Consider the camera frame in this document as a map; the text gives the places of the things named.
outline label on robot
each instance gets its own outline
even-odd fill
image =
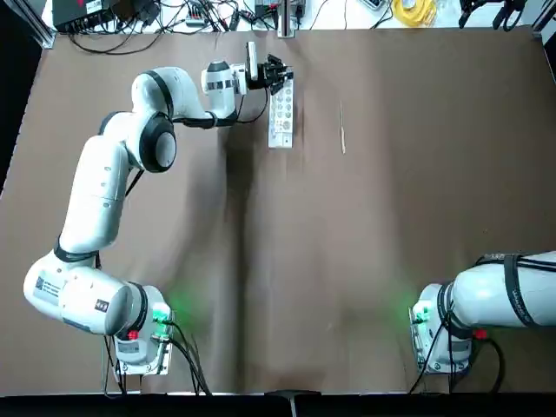
[[[90,331],[90,327],[89,326],[85,326],[84,324],[80,324],[76,321],[70,320],[70,319],[66,319],[63,318],[62,321],[66,324],[69,324],[70,326],[73,326],[74,328],[78,328],[79,330],[82,330],[83,332],[87,332],[87,333],[92,333]]]
[[[36,279],[35,289],[33,290],[33,295],[39,300],[46,301],[53,306],[58,305],[58,299],[60,291],[62,290],[61,282],[58,282],[57,278],[54,276],[49,276],[47,280],[44,276],[39,275]]]
[[[94,0],[87,3],[87,14],[95,13],[103,8],[103,0]]]
[[[103,313],[106,313],[108,311],[108,306],[110,305],[109,302],[105,301],[105,300],[101,300],[100,298],[98,300],[96,300],[95,303],[95,310],[101,311]]]
[[[139,343],[121,343],[118,342],[118,350],[123,354],[137,354],[139,352]]]

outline black cable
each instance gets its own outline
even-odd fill
[[[240,101],[240,108],[237,110],[237,116],[235,117],[235,120],[237,121],[237,119],[240,118],[240,114],[242,112],[242,108],[243,108],[243,99],[245,98],[245,96],[242,96],[242,100]]]
[[[110,397],[107,393],[107,389],[108,389],[108,373],[109,373],[109,367],[114,368],[114,361],[112,360],[112,353],[110,352],[110,344],[109,344],[109,340],[106,336],[104,336],[104,346],[106,347],[106,352],[108,354],[108,360],[106,361],[106,373],[104,374],[104,395],[110,399],[115,398],[115,397]],[[116,382],[118,387],[120,388],[120,391],[122,392],[122,394],[126,394],[126,390],[124,389],[122,383],[120,381]]]
[[[384,13],[382,13],[381,18],[373,26],[371,26],[371,29],[376,29],[379,27],[379,25],[387,22],[388,20],[392,20],[394,18],[394,12],[392,11],[392,1],[393,0],[390,0],[390,3],[388,3],[386,10],[384,10]]]
[[[496,394],[499,392],[502,382],[506,377],[506,359],[504,358],[502,348],[494,339],[486,338],[480,340],[480,342],[491,345],[498,355],[498,374],[496,375],[496,381],[494,381],[493,387],[489,391],[490,394]]]
[[[264,114],[264,112],[265,112],[265,110],[267,109],[267,106],[268,106],[268,89],[266,87],[264,89],[264,93],[265,93],[266,98],[265,98],[264,107],[262,108],[261,113],[259,113],[259,115],[252,120],[236,120],[236,122],[241,123],[241,124],[248,124],[248,123],[253,123],[253,122],[256,122],[257,120],[259,120],[259,118]]]
[[[170,343],[172,343],[179,351],[180,353],[183,355],[183,357],[186,359],[186,361],[189,364],[189,369],[190,371],[193,373],[193,375],[195,376],[195,378],[197,379],[197,381],[201,384],[201,388],[204,391],[204,393],[206,395],[212,395],[212,393],[210,392],[209,388],[206,386],[205,383],[203,383],[198,370],[195,366],[195,363],[193,362],[193,360],[191,359],[191,355],[189,354],[189,352],[180,344],[178,343],[175,339],[170,339],[169,340]]]
[[[129,185],[128,189],[125,191],[125,196],[127,197],[129,195],[129,193],[133,190],[133,188],[135,187],[135,185],[137,185],[137,183],[139,182],[139,180],[141,179],[142,175],[145,173],[145,171],[143,171],[142,169],[139,169],[139,171],[137,172],[136,176],[134,176],[133,180],[131,181],[131,184]]]
[[[205,19],[208,20],[208,23],[212,26],[212,30],[214,32],[222,32],[221,28],[218,28],[217,26],[217,22],[218,19],[215,20],[213,19],[213,17],[210,15],[210,8],[207,4],[205,4],[205,2],[203,0],[200,0],[199,3],[201,11],[203,12]]]
[[[453,391],[453,382],[455,377],[454,364],[453,364],[453,349],[452,349],[452,316],[448,318],[448,352],[450,353],[450,375],[448,376],[448,393]]]
[[[319,9],[316,12],[316,16],[314,17],[314,21],[313,24],[311,24],[311,27],[309,28],[309,30],[313,29],[314,24],[316,23],[316,19],[319,18],[319,15],[321,14],[321,10],[322,10],[322,6],[324,6],[327,3],[328,0],[324,0],[324,2],[322,2],[321,7],[319,7]]]
[[[440,331],[442,330],[442,328],[444,327],[444,325],[446,324],[446,322],[448,320],[448,317],[452,313],[452,308],[453,308],[453,306],[451,306],[450,309],[446,312],[446,315],[444,316],[444,320],[442,320],[442,323],[439,325],[438,330],[436,331],[436,334],[434,335],[433,341],[431,342],[431,347],[428,349],[428,355],[427,355],[427,358],[425,359],[425,362],[423,363],[423,368],[421,369],[421,371],[419,373],[419,376],[417,377],[417,380],[415,381],[415,383],[412,385],[412,387],[407,392],[408,394],[413,393],[413,391],[419,385],[420,380],[423,378],[423,375],[425,374],[425,371],[427,370],[428,361],[429,361],[429,359],[431,359],[431,354],[433,353],[434,344],[438,340],[438,336],[440,335]]]
[[[199,347],[197,346],[197,342],[195,340],[195,337],[193,335],[191,335],[191,339],[193,340],[193,344],[194,346],[191,346],[191,344],[188,342],[188,340],[185,337],[185,334],[182,331],[182,328],[180,328],[180,326],[175,323],[175,322],[170,322],[171,326],[174,326],[175,328],[177,328],[177,331],[179,332],[180,336],[183,339],[183,345],[185,346],[185,349],[188,353],[193,352],[193,356],[195,359],[195,364],[196,364],[196,379],[197,382],[199,384],[199,386],[202,388],[202,390],[206,393],[208,393],[208,395],[210,395],[210,390],[209,390],[209,384],[207,384],[207,380],[205,379],[205,375],[204,372],[202,371],[202,366],[201,366],[201,358],[199,356]],[[192,380],[193,381],[193,387],[195,388],[195,379]]]
[[[267,12],[263,13],[262,15],[257,16],[257,15],[255,14],[255,12],[253,11],[253,9],[251,9],[251,8],[248,6],[248,4],[245,3],[245,0],[243,0],[243,5],[244,5],[245,8],[248,10],[248,12],[251,13],[251,14],[255,17],[253,20],[250,20],[250,21],[249,21],[249,23],[251,23],[251,30],[255,30],[255,29],[253,28],[253,25],[254,25],[255,23],[257,23],[258,21],[262,22],[262,24],[265,25],[265,27],[267,28],[267,30],[276,30],[276,27],[270,25],[269,23],[267,23],[266,20],[264,20],[265,18],[270,17],[270,16],[274,13],[274,10],[268,10]]]
[[[210,0],[209,2],[211,4],[216,4],[217,6],[222,5],[222,4],[226,4],[227,6],[231,7],[234,12],[236,12],[236,11],[239,12],[239,9],[240,9],[240,6],[236,2],[236,0],[218,0],[218,1]],[[222,17],[221,14],[220,14],[220,11],[218,10],[218,8],[216,8],[216,14],[218,15],[218,17],[224,23],[226,23],[228,21],[228,19],[233,16],[234,13],[232,13],[232,15],[230,15],[229,17]]]
[[[139,48],[139,49],[137,49],[137,50],[128,50],[128,51],[124,51],[124,52],[116,52],[116,50],[118,50],[118,49],[121,48],[125,43],[127,43],[127,42],[129,41],[129,39],[130,39],[130,38],[134,35],[134,33],[136,32],[136,25],[137,25],[137,19],[136,19],[136,18],[139,16],[139,13],[140,13],[145,7],[147,7],[147,5],[149,5],[149,4],[147,3],[145,6],[143,6],[143,8],[142,8],[141,10],[137,11],[137,12],[135,13],[135,15],[132,17],[132,19],[131,19],[130,22],[126,23],[125,25],[123,25],[123,26],[120,27],[119,29],[116,28],[116,30],[114,31],[113,34],[120,33],[120,32],[122,32],[123,30],[129,28],[130,25],[131,25],[131,22],[133,22],[133,27],[131,28],[131,32],[125,37],[125,39],[124,39],[121,43],[119,43],[118,45],[116,45],[116,46],[114,46],[114,47],[112,47],[112,48],[109,48],[109,49],[107,49],[107,50],[94,50],[94,49],[92,49],[92,48],[88,48],[88,47],[85,47],[85,46],[81,45],[81,44],[75,39],[75,36],[74,36],[74,35],[69,35],[69,39],[70,39],[70,41],[71,41],[78,49],[80,49],[80,50],[82,50],[82,51],[84,51],[84,52],[88,52],[88,53],[90,53],[90,54],[96,54],[96,55],[109,55],[109,56],[126,56],[126,55],[136,54],[136,53],[138,53],[138,52],[143,52],[143,51],[147,50],[148,48],[150,48],[151,46],[153,46],[153,45],[156,43],[156,41],[160,38],[160,36],[161,36],[162,34],[167,33],[167,32],[173,33],[173,28],[174,28],[176,25],[178,25],[178,24],[184,22],[185,19],[182,19],[182,20],[180,20],[180,21],[176,21],[176,19],[177,19],[177,17],[179,16],[179,14],[182,12],[182,10],[183,10],[186,6],[189,6],[189,1],[186,0],[186,1],[184,1],[180,6],[176,6],[176,8],[178,8],[178,11],[177,11],[176,14],[174,15],[174,17],[172,17],[172,19],[170,19],[170,21],[169,21],[169,23],[168,23],[167,25],[163,25],[163,24],[162,24],[162,20],[157,21],[157,22],[161,25],[161,28],[160,28],[159,30],[155,31],[155,33],[157,33],[155,39],[153,39],[153,40],[152,40],[150,43],[148,43],[146,46],[144,46],[144,47],[142,47],[142,48]],[[196,30],[195,32],[189,32],[189,33],[186,33],[186,34],[192,35],[192,34],[197,33],[198,31],[201,31],[201,30],[204,30],[204,29],[206,29],[206,26],[200,28],[199,30]]]
[[[521,15],[523,14],[523,9],[520,10],[520,13],[518,13],[518,16],[515,18],[515,20],[513,21],[512,25],[510,27],[507,26],[507,22],[510,20],[510,16],[506,16],[506,19],[504,19],[504,24],[502,25],[502,29],[505,32],[510,32],[513,30],[513,28],[515,28],[518,25],[518,22],[521,19]]]
[[[100,252],[97,252],[96,256],[95,256],[95,268],[99,269],[99,270],[103,269],[103,265],[101,264],[101,254],[100,254]]]

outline black device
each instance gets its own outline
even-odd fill
[[[527,0],[460,0],[461,6],[461,17],[460,17],[460,29],[463,29],[467,23],[467,19],[471,16],[471,14],[476,11],[479,7],[484,6],[487,3],[502,3],[504,5],[496,15],[493,20],[493,29],[497,30],[500,25],[502,24],[502,29],[505,32],[509,32],[517,25],[518,21],[521,18],[521,14],[523,13],[523,9],[525,8]],[[508,21],[510,16],[515,12],[518,12],[513,24],[508,25]]]
[[[52,0],[52,22],[60,33],[78,33],[114,20],[117,0]]]
[[[188,15],[185,16],[185,24],[191,27],[204,27],[207,24],[205,12],[200,4],[191,4]]]
[[[377,10],[382,6],[382,0],[361,0],[361,2],[373,10]]]
[[[232,20],[230,20],[229,22],[229,29],[232,31],[236,30],[239,22],[240,22],[240,11],[236,10],[232,15]]]
[[[281,0],[255,0],[255,14],[257,17],[263,17],[268,14],[271,9],[275,9]],[[302,18],[305,16],[305,0],[291,0],[292,16]]]

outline green indicator light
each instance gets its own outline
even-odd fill
[[[427,321],[430,318],[430,311],[432,308],[430,301],[418,301],[414,306],[415,320],[417,322]]]

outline black strap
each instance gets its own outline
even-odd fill
[[[446,314],[448,314],[449,305],[452,303],[452,287],[453,282],[442,284],[438,291],[438,294],[436,295],[436,307],[438,315],[440,317],[442,326],[446,330],[448,330],[448,320],[444,320],[444,318],[446,317]],[[453,311],[449,312],[449,314],[452,322],[452,325],[449,329],[450,335],[462,340],[470,339],[473,336],[473,331],[470,328],[466,328]]]
[[[67,262],[67,263],[75,263],[84,261],[85,259],[92,258],[93,256],[98,255],[98,250],[93,252],[83,252],[81,254],[75,254],[72,252],[67,252],[62,249],[60,246],[60,236],[56,239],[56,246],[54,247],[54,256],[58,258],[60,261]]]
[[[149,71],[145,71],[145,74],[155,80],[156,85],[158,85],[158,88],[162,92],[162,95],[164,96],[164,102],[166,103],[166,107],[168,108],[168,117],[171,120],[174,116],[174,101],[172,100],[172,95],[170,94],[168,85],[166,85],[164,80],[162,80],[162,78],[152,69]]]
[[[515,315],[527,327],[538,326],[525,307],[525,302],[521,296],[520,278],[518,276],[518,260],[521,255],[504,256],[504,281],[506,283],[507,298],[512,304]]]
[[[148,310],[148,298],[145,289],[142,287],[142,285],[139,285],[136,282],[130,281],[129,283],[131,285],[134,285],[139,290],[139,294],[141,295],[141,310],[139,311],[139,315],[137,316],[135,322],[128,328],[128,333],[131,330],[139,331],[142,329],[142,325],[145,324],[145,319],[147,318]]]

